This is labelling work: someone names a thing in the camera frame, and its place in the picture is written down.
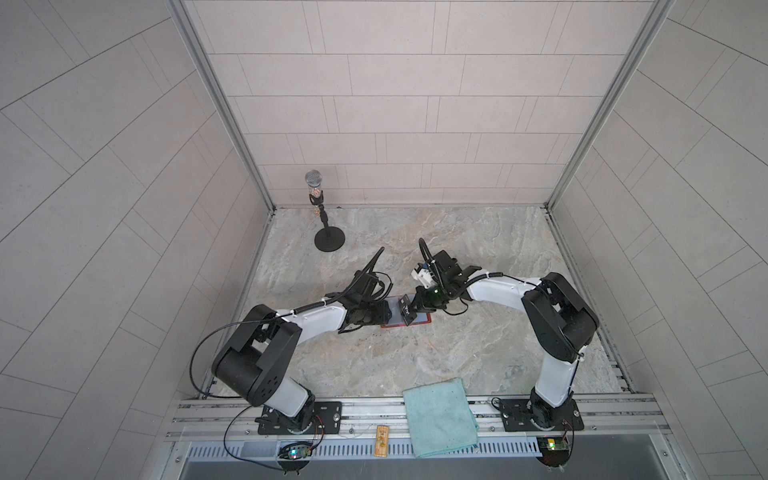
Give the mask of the red card holder wallet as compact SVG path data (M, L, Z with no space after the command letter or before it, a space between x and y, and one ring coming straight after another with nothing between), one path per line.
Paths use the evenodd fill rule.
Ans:
M400 297L391 296L386 299L387 304L390 308L391 317L387 320L385 324L382 325L382 328L387 329L387 328L409 327L403 324L402 317L400 315L399 299L402 296ZM430 324L431 322L432 322L431 315L429 313L418 313L417 319L410 326L426 325L426 324Z

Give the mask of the black vip credit card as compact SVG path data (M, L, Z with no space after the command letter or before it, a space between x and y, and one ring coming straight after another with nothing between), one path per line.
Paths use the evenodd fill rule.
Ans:
M410 326L415 322L418 317L418 311L414 298L409 295L403 295L399 299L399 309L404 325Z

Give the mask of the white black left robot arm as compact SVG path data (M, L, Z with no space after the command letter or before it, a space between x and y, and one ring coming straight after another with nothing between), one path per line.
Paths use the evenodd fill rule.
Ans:
M277 412L276 423L306 430L314 417L314 394L287 376L297 346L318 335L350 333L391 319L391 278L357 271L341 292L287 311L257 305L217 353L211 373L249 405Z

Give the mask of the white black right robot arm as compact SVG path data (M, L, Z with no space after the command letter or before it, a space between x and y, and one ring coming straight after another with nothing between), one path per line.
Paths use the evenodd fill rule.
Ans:
M507 431L580 431L584 428L573 398L573 382L587 346L599 327L591 307L557 272L540 279L519 279L478 266L461 268L442 250L432 254L419 241L423 262L412 272L420 282L413 297L400 300L404 321L422 313L446 311L453 300L490 302L524 312L544 350L538 380L526 403L494 400Z

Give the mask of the microphone on black stand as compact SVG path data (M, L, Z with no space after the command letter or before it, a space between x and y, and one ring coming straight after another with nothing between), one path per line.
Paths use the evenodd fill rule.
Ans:
M309 170L305 174L305 181L309 187L309 201L318 212L322 228L315 234L314 244L322 252L334 252L345 243L344 232L329 224L328 214L324 205L324 191L322 189L322 175L318 170Z

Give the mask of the small wooden block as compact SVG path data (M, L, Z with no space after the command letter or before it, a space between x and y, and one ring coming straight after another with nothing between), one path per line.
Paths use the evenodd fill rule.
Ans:
M374 456L376 458L387 458L389 454L389 432L390 429L385 425L378 425L376 428Z

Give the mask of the teal folded cloth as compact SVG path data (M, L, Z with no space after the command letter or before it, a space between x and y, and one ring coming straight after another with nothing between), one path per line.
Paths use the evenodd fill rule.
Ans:
M447 454L478 443L478 424L461 379L405 390L403 400L417 458Z

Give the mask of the left green circuit board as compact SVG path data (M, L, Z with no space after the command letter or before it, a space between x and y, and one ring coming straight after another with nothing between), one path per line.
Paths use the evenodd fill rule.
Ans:
M309 458L313 449L314 447L310 442L294 442L282 446L278 452L278 457L286 461L301 461Z

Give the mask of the green circuit board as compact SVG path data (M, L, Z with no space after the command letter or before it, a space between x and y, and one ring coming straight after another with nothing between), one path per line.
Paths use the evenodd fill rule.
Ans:
M563 437L537 437L537 445L541 456L537 460L551 468L564 466L571 457L572 448L569 441Z
M286 461L301 461L309 458L313 449L314 447L310 442L294 442L282 446L278 452L278 457Z

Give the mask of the right green circuit board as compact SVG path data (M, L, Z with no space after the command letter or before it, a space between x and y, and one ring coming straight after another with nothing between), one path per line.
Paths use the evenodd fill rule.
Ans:
M572 448L569 441L563 437L537 437L537 445L541 456L537 460L551 468L564 466L571 457Z

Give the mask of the aluminium corner profile left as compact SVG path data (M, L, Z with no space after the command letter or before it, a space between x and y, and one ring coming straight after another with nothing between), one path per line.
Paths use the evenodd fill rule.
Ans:
M267 208L274 212L274 204L265 182L258 172L252 153L245 141L241 129L237 124L233 109L224 94L218 78L216 77L213 64L202 44L190 16L189 10L184 1L168 0L165 2L169 14L179 31L182 42L188 50L188 53L195 64L198 74L201 77L203 86L210 96L216 110L218 111L224 129L235 149L244 162L244 165L255 182L257 191L267 205Z

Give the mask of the aluminium corner profile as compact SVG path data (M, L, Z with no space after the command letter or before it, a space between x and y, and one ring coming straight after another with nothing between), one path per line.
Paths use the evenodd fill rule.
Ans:
M218 78L216 77L213 64L202 44L190 16L189 10L184 1L168 0L165 2L169 14L179 31L182 42L188 50L188 53L195 64L198 74L201 77L203 86L210 96L216 110L218 111L224 129L235 149L244 162L244 165L255 182L257 191L267 205L267 208L274 212L274 204L265 182L258 172L252 153L245 141L241 129L237 124L233 109L224 94Z
M663 26L663 23L674 4L674 0L656 0L652 3L645 19L640 25L637 35L630 44L613 80L609 84L606 94L599 103L598 108L577 144L573 155L566 164L563 174L558 180L551 196L544 204L544 208L548 212L552 212L563 197L569 183L589 153L590 148L608 120L610 114L613 112L618 100L642 62L653 40L658 35L658 32Z

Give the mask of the aluminium corner profile right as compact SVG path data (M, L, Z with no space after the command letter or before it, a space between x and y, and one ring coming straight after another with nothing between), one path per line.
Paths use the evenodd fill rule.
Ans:
M613 112L618 100L642 62L653 40L658 35L658 32L663 26L663 23L674 4L674 0L656 0L652 3L645 19L640 25L637 35L630 44L613 80L609 84L606 94L599 103L598 108L577 144L573 155L566 164L563 174L558 180L551 196L544 204L544 208L548 212L552 212L563 197L569 183L589 153L590 148L608 120L610 114Z

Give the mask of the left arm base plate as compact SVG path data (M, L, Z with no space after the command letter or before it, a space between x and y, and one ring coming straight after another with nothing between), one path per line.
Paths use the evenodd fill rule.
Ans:
M259 435L302 435L319 433L337 434L340 431L343 403L341 401L315 401L312 408L303 408L296 417L264 406L259 422Z

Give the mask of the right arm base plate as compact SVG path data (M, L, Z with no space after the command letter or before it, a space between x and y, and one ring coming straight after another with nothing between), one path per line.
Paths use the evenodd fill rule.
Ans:
M584 422L573 398L559 407L544 400L502 399L494 397L491 405L501 414L506 432L520 431L582 431Z

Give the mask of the aluminium rail frame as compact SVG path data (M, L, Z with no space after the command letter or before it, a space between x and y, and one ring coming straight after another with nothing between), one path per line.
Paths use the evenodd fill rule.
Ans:
M189 400L178 404L163 440L235 440L247 437L328 440L369 439L383 428L389 436L409 438L436 429L441 434L475 430L479 437L568 434L668 433L671 428L651 394L577 394L561 407L548 427L534 421L525 395L472 396L463 407L443 400L401 397L320 399L305 427L291 427L277 410L241 400Z

